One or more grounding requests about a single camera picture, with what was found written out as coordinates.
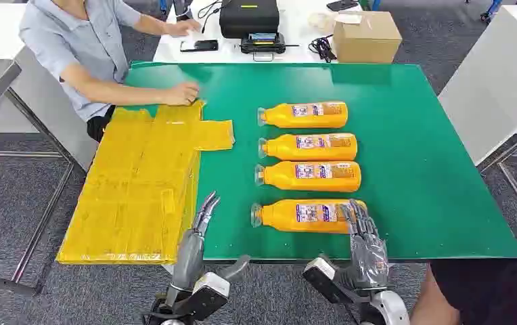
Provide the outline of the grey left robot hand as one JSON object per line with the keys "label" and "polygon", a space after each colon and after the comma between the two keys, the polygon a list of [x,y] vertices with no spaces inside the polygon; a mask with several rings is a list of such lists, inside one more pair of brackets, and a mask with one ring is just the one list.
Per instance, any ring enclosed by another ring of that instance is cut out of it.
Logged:
{"label": "grey left robot hand", "polygon": [[211,192],[195,214],[192,226],[184,233],[177,251],[171,283],[167,289],[168,294],[191,295],[208,287],[226,297],[229,295],[231,282],[248,266],[250,257],[242,255],[233,265],[217,273],[202,274],[205,235],[219,202],[220,197],[216,192]]}

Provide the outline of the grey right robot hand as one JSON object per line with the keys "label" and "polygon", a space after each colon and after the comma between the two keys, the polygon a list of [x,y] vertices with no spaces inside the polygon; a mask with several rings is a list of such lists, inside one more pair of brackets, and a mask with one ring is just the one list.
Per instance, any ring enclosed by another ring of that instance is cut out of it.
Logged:
{"label": "grey right robot hand", "polygon": [[350,199],[340,205],[346,217],[351,252],[351,264],[336,268],[333,282],[346,295],[370,296],[388,288],[388,257],[386,244],[367,208]]}

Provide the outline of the person's left hand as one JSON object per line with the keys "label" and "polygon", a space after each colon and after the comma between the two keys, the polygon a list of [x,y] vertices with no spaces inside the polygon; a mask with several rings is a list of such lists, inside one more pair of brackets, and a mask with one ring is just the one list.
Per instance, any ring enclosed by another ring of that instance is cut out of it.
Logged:
{"label": "person's left hand", "polygon": [[200,32],[202,26],[194,19],[181,20],[174,24],[166,23],[164,33],[172,37],[186,37],[190,32]]}

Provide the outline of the person's right hand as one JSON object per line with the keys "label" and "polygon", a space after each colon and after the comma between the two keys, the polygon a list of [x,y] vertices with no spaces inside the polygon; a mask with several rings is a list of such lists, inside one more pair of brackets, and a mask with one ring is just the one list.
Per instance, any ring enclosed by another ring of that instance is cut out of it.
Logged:
{"label": "person's right hand", "polygon": [[174,87],[163,89],[160,103],[172,106],[188,106],[196,101],[199,90],[200,88],[197,83],[180,83]]}

